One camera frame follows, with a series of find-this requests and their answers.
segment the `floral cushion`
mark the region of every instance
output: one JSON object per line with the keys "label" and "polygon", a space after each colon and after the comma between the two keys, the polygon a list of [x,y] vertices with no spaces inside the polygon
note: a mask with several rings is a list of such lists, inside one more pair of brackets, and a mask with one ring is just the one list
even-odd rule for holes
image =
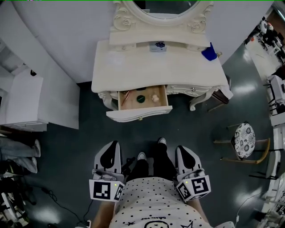
{"label": "floral cushion", "polygon": [[247,158],[255,147],[255,134],[248,123],[242,123],[235,133],[235,150],[240,158]]}

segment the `ornate mirror frame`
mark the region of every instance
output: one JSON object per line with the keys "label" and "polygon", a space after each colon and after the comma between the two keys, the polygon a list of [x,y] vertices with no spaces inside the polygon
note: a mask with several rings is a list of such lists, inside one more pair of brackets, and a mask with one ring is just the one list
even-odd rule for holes
{"label": "ornate mirror frame", "polygon": [[201,51],[210,46],[205,36],[207,17],[213,1],[200,1],[181,16],[160,19],[143,12],[133,1],[114,1],[117,5],[110,45],[129,50],[137,43],[172,41],[185,43],[188,49]]}

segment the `concrete floor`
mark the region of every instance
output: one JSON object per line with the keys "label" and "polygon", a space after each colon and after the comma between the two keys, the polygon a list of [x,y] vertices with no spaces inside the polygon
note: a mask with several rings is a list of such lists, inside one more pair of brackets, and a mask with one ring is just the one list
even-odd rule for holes
{"label": "concrete floor", "polygon": [[[234,152],[229,145],[216,145],[212,141],[230,139],[235,129],[228,131],[226,126],[244,121],[252,125],[257,139],[270,137],[273,140],[266,90],[253,61],[245,57],[249,56],[247,52],[241,45],[223,65],[232,79],[234,97],[228,105],[210,113],[207,109],[216,104],[213,98],[198,104],[196,111],[190,112],[190,97],[170,95],[169,104],[173,106],[170,114],[118,123],[106,117],[108,109],[98,95],[91,92],[91,83],[80,84],[79,130],[49,124],[48,131],[39,135],[42,144],[39,172],[29,175],[27,181],[53,190],[58,203],[82,219],[91,201],[88,180],[92,178],[94,156],[101,147],[118,140],[125,162],[140,151],[147,153],[159,137],[165,137],[171,157],[178,145],[184,145],[200,156],[212,187],[212,192],[201,199],[211,226],[235,221],[237,210],[245,199],[267,190],[269,181],[248,177],[255,171],[265,171],[267,160],[259,165],[220,161],[221,156],[234,157]],[[260,155],[256,152],[249,158]],[[58,224],[60,228],[75,227],[77,219],[73,214],[59,208],[38,188],[34,189],[34,195],[37,205],[27,209],[34,227],[46,227],[47,223]],[[258,197],[248,200],[240,211],[237,227],[253,227],[255,209],[261,209],[262,204]],[[98,207],[99,202],[94,201],[86,218],[93,219]]]}

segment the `oval mirror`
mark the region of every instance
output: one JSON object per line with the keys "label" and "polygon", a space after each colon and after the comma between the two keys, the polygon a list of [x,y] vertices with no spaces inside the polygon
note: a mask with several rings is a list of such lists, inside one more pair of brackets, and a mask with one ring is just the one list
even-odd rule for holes
{"label": "oval mirror", "polygon": [[192,10],[199,1],[134,1],[147,15],[159,19],[179,17]]}

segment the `small box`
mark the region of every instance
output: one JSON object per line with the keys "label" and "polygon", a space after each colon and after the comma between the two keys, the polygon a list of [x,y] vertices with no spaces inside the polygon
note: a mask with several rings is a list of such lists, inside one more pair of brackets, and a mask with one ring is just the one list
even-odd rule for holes
{"label": "small box", "polygon": [[125,185],[120,181],[89,180],[90,198],[118,202]]}
{"label": "small box", "polygon": [[211,192],[210,179],[208,175],[183,179],[176,188],[185,202],[202,198]]}
{"label": "small box", "polygon": [[164,41],[151,41],[150,51],[151,52],[166,52],[167,46]]}

